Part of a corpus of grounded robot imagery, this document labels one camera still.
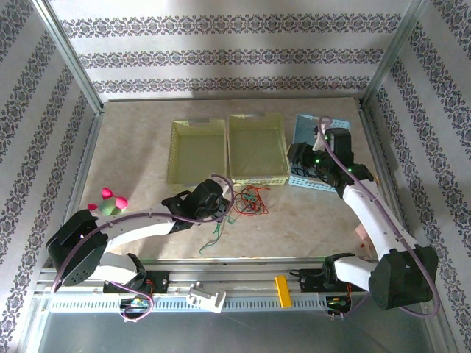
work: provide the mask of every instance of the floor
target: floor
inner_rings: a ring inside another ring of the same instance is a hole
[[[81,208],[99,202],[103,187],[130,200],[127,212],[173,196],[166,184],[171,122],[253,112],[282,113],[288,143],[297,114],[349,121],[355,161],[375,173],[353,98],[112,102],[105,109]],[[214,238],[212,224],[138,240],[115,252],[132,252],[142,260],[325,257],[340,252],[368,255],[355,233],[358,219],[336,193],[288,183],[270,188],[262,195],[268,215],[240,217],[234,224],[225,224],[220,241],[202,254],[199,249]]]

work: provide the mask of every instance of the small pink object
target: small pink object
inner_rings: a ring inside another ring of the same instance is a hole
[[[102,188],[102,198],[104,200],[109,199],[110,197],[113,197],[113,192],[108,189],[108,188]]]
[[[88,204],[88,210],[89,211],[94,211],[98,208],[98,205],[96,204]]]
[[[126,210],[127,200],[123,196],[118,196],[116,198],[116,207],[120,210]]]

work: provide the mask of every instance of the yellow block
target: yellow block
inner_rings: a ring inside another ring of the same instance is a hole
[[[291,296],[289,295],[288,282],[286,281],[286,277],[283,275],[276,276],[275,283],[277,285],[281,307],[291,307]]]

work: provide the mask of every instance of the yellow plastic basket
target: yellow plastic basket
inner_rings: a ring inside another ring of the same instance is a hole
[[[229,173],[235,185],[283,185],[289,178],[285,128],[279,113],[231,115]]]
[[[227,133],[222,119],[178,120],[171,125],[167,183],[192,190],[212,173],[227,176]]]

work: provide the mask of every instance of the cable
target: cable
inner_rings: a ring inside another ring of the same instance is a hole
[[[111,283],[112,285],[122,289],[122,290],[126,290],[130,293],[134,293],[134,294],[137,294],[139,296],[145,296],[149,300],[149,304],[147,305],[146,311],[144,311],[142,314],[140,314],[137,318],[130,318],[129,316],[127,316],[126,315],[127,310],[130,308],[130,305],[128,307],[126,307],[122,313],[119,313],[119,315],[121,315],[123,317],[124,321],[138,322],[139,320],[142,320],[143,318],[145,318],[146,316],[148,316],[152,312],[152,309],[154,308],[154,299],[152,298],[152,292],[151,292],[151,294],[147,294],[147,293],[141,292],[139,290],[135,290],[135,289],[126,287],[125,285],[120,285],[119,283],[116,283],[114,281],[108,281],[108,282]]]
[[[404,245],[406,250],[412,256],[415,263],[417,264],[417,267],[419,268],[419,270],[424,275],[425,280],[427,281],[428,285],[430,286],[430,289],[432,290],[432,294],[433,294],[433,311],[431,313],[427,313],[427,314],[416,313],[416,312],[414,312],[414,311],[412,311],[412,310],[410,310],[406,307],[400,307],[400,309],[402,311],[412,315],[412,316],[417,317],[417,318],[433,318],[440,311],[440,305],[441,305],[440,298],[439,298],[439,292],[436,289],[435,282],[430,277],[430,274],[428,274],[427,269],[425,268],[425,266],[422,264],[422,262],[420,262],[420,259],[415,254],[414,250],[412,250],[412,248],[409,246],[409,244],[407,243],[405,238],[400,234],[399,229],[396,227],[394,222],[391,220],[391,217],[389,217],[388,213],[386,212],[386,210],[384,209],[384,207],[380,203],[380,201],[376,198],[375,195],[373,195],[373,193],[370,190],[368,190],[368,188],[354,174],[352,174],[348,171],[348,168],[333,153],[332,149],[330,148],[329,143],[327,142],[327,140],[325,140],[324,132],[322,132],[322,128],[321,128],[322,122],[325,121],[325,120],[328,120],[328,126],[330,126],[330,124],[332,123],[332,118],[330,118],[328,116],[321,117],[319,119],[318,123],[317,123],[317,126],[319,127],[319,131],[317,133],[318,133],[319,138],[321,138],[323,143],[324,143],[325,150],[332,157],[332,159],[335,161],[335,163],[337,163],[337,165],[340,167],[340,169],[343,170],[350,178],[352,178],[352,180],[355,182],[355,184],[357,184],[360,187],[360,189],[362,189],[362,191],[369,197],[370,201],[373,202],[378,207],[381,215],[386,220],[386,223],[391,227],[393,233],[396,235],[399,242]]]
[[[257,188],[248,185],[240,193],[235,192],[234,210],[242,215],[266,215],[268,209],[262,201],[259,190],[270,190],[269,188]]]
[[[57,290],[59,289],[60,285],[62,285],[61,282],[61,277],[65,272],[65,269],[67,268],[68,264],[71,262],[72,258],[74,255],[79,251],[79,249],[83,246],[84,243],[86,243],[91,237],[93,237],[96,233],[100,232],[104,228],[112,227],[118,223],[121,223],[122,221],[126,221],[128,219],[134,219],[134,218],[142,218],[142,217],[167,217],[171,219],[178,219],[180,221],[185,221],[189,223],[194,223],[194,224],[202,224],[202,223],[212,223],[212,222],[219,222],[224,219],[226,214],[230,212],[230,209],[232,208],[234,204],[234,190],[233,190],[233,184],[232,182],[227,179],[225,176],[218,175],[218,174],[212,174],[211,177],[218,177],[224,180],[227,185],[229,185],[229,190],[230,190],[230,202],[227,206],[226,212],[222,213],[218,218],[216,219],[209,219],[209,220],[196,220],[196,219],[191,219],[191,218],[186,218],[182,217],[181,215],[172,215],[171,213],[161,213],[161,212],[142,212],[142,213],[133,213],[129,215],[123,215],[122,217],[113,219],[112,221],[106,222],[102,224],[101,226],[95,228],[91,232],[89,232],[85,237],[83,237],[77,244],[76,246],[73,247],[73,249],[68,253],[67,257],[64,259],[62,262],[62,265],[59,267],[59,270],[57,270],[56,277],[54,278],[54,281],[51,286],[51,293],[56,293]]]
[[[221,233],[222,233],[222,232],[221,232],[221,224],[220,224],[220,223],[218,223],[218,225],[216,226],[216,229],[215,229],[214,232],[213,232],[213,234],[216,234],[216,233],[217,233],[216,239],[209,240],[209,241],[208,241],[205,245],[203,245],[203,246],[201,247],[201,249],[198,251],[200,255],[202,255],[201,252],[202,252],[204,249],[206,249],[206,248],[209,247],[209,246],[213,246],[213,245],[216,244],[216,243],[219,241],[219,239],[221,238]]]

